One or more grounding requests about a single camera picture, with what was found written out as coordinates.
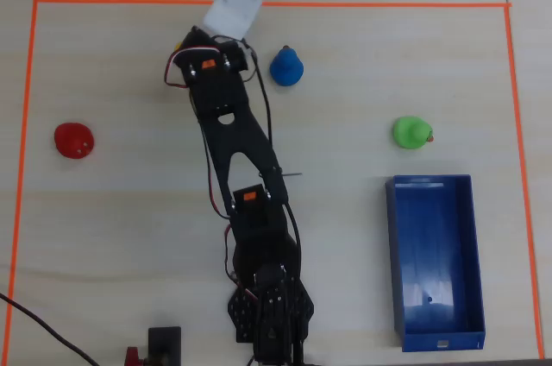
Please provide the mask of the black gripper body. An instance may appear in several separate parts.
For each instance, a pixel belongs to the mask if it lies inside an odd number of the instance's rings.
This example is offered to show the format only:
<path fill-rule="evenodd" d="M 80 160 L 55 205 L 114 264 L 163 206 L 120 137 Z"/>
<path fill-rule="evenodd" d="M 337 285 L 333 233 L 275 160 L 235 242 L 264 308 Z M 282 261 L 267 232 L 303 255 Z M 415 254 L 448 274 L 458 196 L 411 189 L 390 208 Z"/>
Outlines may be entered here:
<path fill-rule="evenodd" d="M 217 41 L 203 29 L 193 26 L 179 47 L 179 70 L 184 81 L 201 81 L 218 77 L 237 77 L 248 62 L 236 41 Z"/>

